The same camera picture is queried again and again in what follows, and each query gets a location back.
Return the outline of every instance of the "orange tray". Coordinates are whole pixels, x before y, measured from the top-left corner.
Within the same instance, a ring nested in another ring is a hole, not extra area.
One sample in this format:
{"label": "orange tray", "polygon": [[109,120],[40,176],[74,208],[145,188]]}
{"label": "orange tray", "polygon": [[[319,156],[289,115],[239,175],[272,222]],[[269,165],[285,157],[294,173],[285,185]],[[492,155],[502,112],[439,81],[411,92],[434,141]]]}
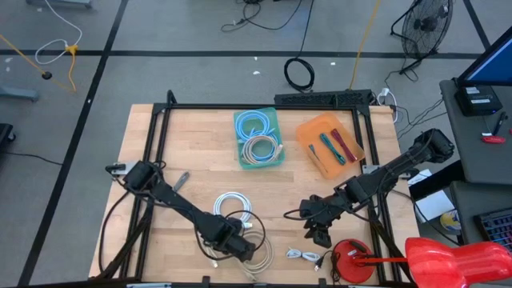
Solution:
{"label": "orange tray", "polygon": [[[350,152],[356,157],[356,161],[351,162],[346,156],[342,146],[332,137],[330,132],[336,129],[342,136],[343,141],[349,148]],[[342,165],[338,162],[333,153],[327,148],[327,146],[320,139],[320,134],[325,133],[329,140],[333,143],[334,148],[345,157],[346,163]],[[352,167],[352,165],[358,164],[359,161],[365,157],[365,152],[356,143],[356,141],[350,136],[349,132],[343,127],[343,124],[336,118],[336,115],[327,112],[320,116],[317,116],[310,121],[301,124],[297,127],[297,141],[301,144],[304,151],[310,156],[311,161],[317,166],[322,176],[326,179],[332,179],[340,175],[343,171]],[[314,156],[310,149],[310,145],[313,144],[314,152],[320,159],[320,162]]]}

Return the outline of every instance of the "wooden table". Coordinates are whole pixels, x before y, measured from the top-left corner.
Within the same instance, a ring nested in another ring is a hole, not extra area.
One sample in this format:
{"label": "wooden table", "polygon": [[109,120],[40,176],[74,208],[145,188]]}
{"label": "wooden table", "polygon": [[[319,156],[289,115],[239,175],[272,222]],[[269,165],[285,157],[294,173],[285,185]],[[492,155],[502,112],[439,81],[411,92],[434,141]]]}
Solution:
{"label": "wooden table", "polygon": [[[152,105],[133,105],[126,126],[125,136],[119,154],[120,162],[142,158]],[[391,110],[385,106],[370,108],[374,135],[381,164],[400,155],[394,130]],[[238,164],[234,134],[233,113],[235,110],[172,110],[163,160],[166,181],[172,186],[184,171],[190,172],[190,179],[179,193],[199,209],[212,211],[215,199],[228,191],[243,193],[249,198],[255,212],[264,222],[267,236],[274,246],[275,258],[270,268],[258,275],[259,282],[318,284],[318,278],[330,283],[330,264],[325,261],[322,269],[314,271],[314,264],[303,259],[287,259],[288,247],[303,252],[323,254],[326,249],[313,244],[303,236],[304,222],[286,220],[285,211],[297,209],[301,199],[312,194],[327,196],[333,187],[353,175],[360,174],[359,165],[335,180],[325,180],[308,159],[306,153],[295,141],[296,127],[325,111],[278,110],[279,126],[286,149],[286,160],[280,166],[260,170],[242,170]],[[354,136],[351,112],[335,111],[341,123]],[[157,126],[153,154],[158,140]],[[371,163],[369,144],[363,118],[360,117],[361,131],[368,164]],[[409,193],[406,182],[400,181],[397,190]],[[106,211],[125,191],[114,183]],[[224,214],[242,208],[235,200],[226,200],[222,207]],[[411,202],[396,194],[388,197],[390,217],[397,246],[404,250],[408,237],[418,236]],[[106,228],[104,265],[118,252],[126,239],[133,197],[129,196],[113,212]],[[359,213],[366,216],[366,211]],[[369,224],[354,216],[343,214],[330,228],[333,244],[345,239],[356,238],[371,247]],[[132,253],[136,254],[138,245]],[[260,259],[264,252],[257,251]],[[135,259],[132,257],[130,273],[133,274]],[[215,269],[198,248],[192,223],[172,209],[156,208],[150,233],[143,280],[148,282],[200,282],[202,276],[211,276],[212,282],[249,282],[238,268],[236,259],[219,263]],[[386,268],[391,279],[389,267]],[[98,274],[98,249],[90,268],[90,275]],[[366,284],[377,284],[376,273]]]}

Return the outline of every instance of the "table leg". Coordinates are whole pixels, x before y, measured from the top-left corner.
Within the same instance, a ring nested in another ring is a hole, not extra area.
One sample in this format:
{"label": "table leg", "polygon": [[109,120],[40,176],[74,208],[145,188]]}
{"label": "table leg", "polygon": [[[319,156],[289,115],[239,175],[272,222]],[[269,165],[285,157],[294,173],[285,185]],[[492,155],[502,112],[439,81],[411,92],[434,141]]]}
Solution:
{"label": "table leg", "polygon": [[409,187],[412,199],[419,200],[445,187],[448,187],[453,181],[465,181],[464,171],[461,161],[451,163],[443,170],[434,173],[427,179],[418,182]]}

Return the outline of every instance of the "computer monitor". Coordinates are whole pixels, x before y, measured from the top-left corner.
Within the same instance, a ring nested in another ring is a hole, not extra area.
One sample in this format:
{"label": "computer monitor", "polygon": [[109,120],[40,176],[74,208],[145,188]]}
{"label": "computer monitor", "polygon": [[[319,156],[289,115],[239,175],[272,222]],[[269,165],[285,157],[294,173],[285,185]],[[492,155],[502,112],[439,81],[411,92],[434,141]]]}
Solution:
{"label": "computer monitor", "polygon": [[512,86],[512,26],[458,78],[460,86]]}

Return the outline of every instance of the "gray floor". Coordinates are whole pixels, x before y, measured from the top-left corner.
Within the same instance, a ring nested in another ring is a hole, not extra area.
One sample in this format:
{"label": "gray floor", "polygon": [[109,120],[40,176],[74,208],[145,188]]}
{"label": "gray floor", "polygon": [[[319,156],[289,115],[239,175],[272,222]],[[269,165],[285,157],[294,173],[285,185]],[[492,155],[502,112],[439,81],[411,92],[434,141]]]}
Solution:
{"label": "gray floor", "polygon": [[[511,23],[507,0],[471,0],[484,31],[492,42]],[[102,50],[120,0],[93,1],[94,8],[59,7],[64,18],[84,32],[83,50]],[[258,20],[277,26],[290,14],[296,1],[265,1]],[[219,31],[222,24],[237,21],[241,6],[222,0],[130,0],[113,50],[297,50],[309,7],[306,0],[297,16],[283,30],[267,31],[247,26],[234,33]],[[375,0],[316,1],[305,44],[309,51],[355,52],[362,39]],[[364,51],[401,52],[400,42],[389,28],[409,5],[403,0],[382,2]],[[2,33],[19,48],[35,50],[54,38],[73,42],[73,28],[60,22],[44,5],[27,6],[20,0],[0,1]],[[0,50],[6,49],[0,43]],[[484,48],[462,0],[455,3],[454,17],[440,52],[481,53]],[[103,172],[118,156],[129,108],[134,103],[163,102],[172,89],[179,102],[272,103],[275,94],[293,93],[283,75],[286,58],[258,57],[110,57],[74,156],[48,237],[36,265],[32,284],[83,280],[87,277],[96,245],[111,181]],[[353,58],[306,58],[316,72],[314,89],[348,87]],[[89,90],[99,57],[78,57],[74,71],[78,93],[68,94],[18,56],[0,56],[0,83],[37,90],[36,103],[0,99],[0,122],[15,126],[18,139],[13,152],[39,154],[61,162]],[[398,104],[411,115],[440,98],[439,81],[459,75],[471,60],[425,60],[416,69],[420,80],[409,82],[393,75],[390,87]],[[48,66],[54,77],[67,83],[70,58]],[[402,60],[364,58],[360,61],[355,89],[379,92],[390,70]],[[300,68],[292,78],[305,79]],[[444,111],[443,105],[432,115]],[[397,130],[405,126],[397,123]],[[437,127],[453,139],[446,116],[414,128],[400,139],[406,150],[421,131]],[[54,187],[59,167],[32,158],[2,156],[0,163],[0,286],[16,285]],[[432,171],[442,166],[427,165]],[[433,235],[427,228],[423,233]]]}

